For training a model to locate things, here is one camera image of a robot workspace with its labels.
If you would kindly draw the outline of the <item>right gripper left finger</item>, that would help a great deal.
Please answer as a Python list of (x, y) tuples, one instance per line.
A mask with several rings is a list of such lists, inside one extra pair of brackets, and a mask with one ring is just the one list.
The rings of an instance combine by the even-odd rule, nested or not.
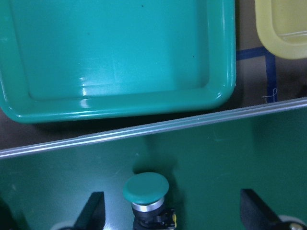
[(56, 224), (52, 230), (103, 230), (105, 227), (105, 194), (93, 192), (72, 225)]

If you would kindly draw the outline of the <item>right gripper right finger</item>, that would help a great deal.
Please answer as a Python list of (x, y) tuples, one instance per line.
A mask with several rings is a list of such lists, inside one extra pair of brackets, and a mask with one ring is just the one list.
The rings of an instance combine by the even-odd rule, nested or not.
[(305, 230), (294, 217), (278, 216), (252, 189), (240, 191), (240, 219), (247, 230)]

